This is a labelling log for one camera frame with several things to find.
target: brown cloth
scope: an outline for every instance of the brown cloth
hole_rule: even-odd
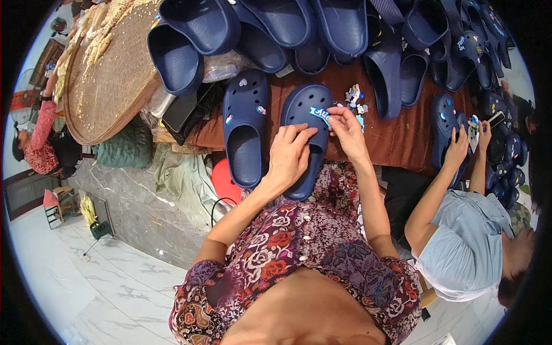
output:
[[[394,120],[383,120],[378,117],[374,90],[360,61],[348,67],[329,63],[326,69],[317,76],[293,72],[283,78],[272,75],[268,81],[270,84],[270,95],[268,96],[270,106],[267,110],[267,114],[270,116],[270,120],[267,121],[267,135],[270,138],[270,143],[266,143],[268,148],[278,132],[284,102],[297,86],[311,82],[322,83],[330,89],[334,100],[346,106],[345,92],[349,91],[352,85],[358,83],[361,92],[364,93],[364,99],[359,99],[357,104],[366,103],[369,107],[362,117],[365,126],[364,137],[372,163],[401,167],[430,176],[435,175],[431,165],[433,133],[429,108],[433,97],[445,90],[433,83],[429,70],[426,73],[418,104],[411,108],[403,108]],[[452,96],[456,110],[464,112],[469,118],[473,114],[474,108],[470,101],[468,88],[464,86]],[[222,106],[215,107],[211,111],[211,120],[198,131],[196,145],[224,148],[221,114]],[[347,160],[336,137],[330,137],[325,158],[334,161]]]

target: purple floral shirt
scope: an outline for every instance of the purple floral shirt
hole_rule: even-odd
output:
[[[419,276],[404,261],[379,258],[360,234],[356,178],[342,165],[324,166],[313,199],[279,197],[267,206],[236,240],[226,265],[205,260],[191,268],[174,287],[169,318],[179,343],[219,344],[257,298],[301,266],[346,289],[392,344],[408,337],[421,316]]]

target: light blue shirt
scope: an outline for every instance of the light blue shirt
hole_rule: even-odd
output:
[[[501,232],[514,236],[508,212],[494,194],[448,190],[432,224],[438,228],[416,258],[416,268],[439,297],[465,302],[498,285]]]

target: red stool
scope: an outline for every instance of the red stool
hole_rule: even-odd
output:
[[[230,169],[228,168],[228,160],[226,158],[218,162],[213,168],[211,182],[219,198],[230,198],[238,204],[241,202],[241,188],[236,186],[234,181],[232,181]]]

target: person in light blue shirt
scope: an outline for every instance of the person in light blue shirt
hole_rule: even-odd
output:
[[[533,253],[534,231],[523,229],[514,238],[508,212],[494,194],[485,196],[490,140],[483,121],[469,191],[447,190],[468,150],[463,127],[458,140],[453,129],[443,168],[412,211],[405,236],[416,268],[438,296],[464,302],[498,287],[499,302],[510,307]]]

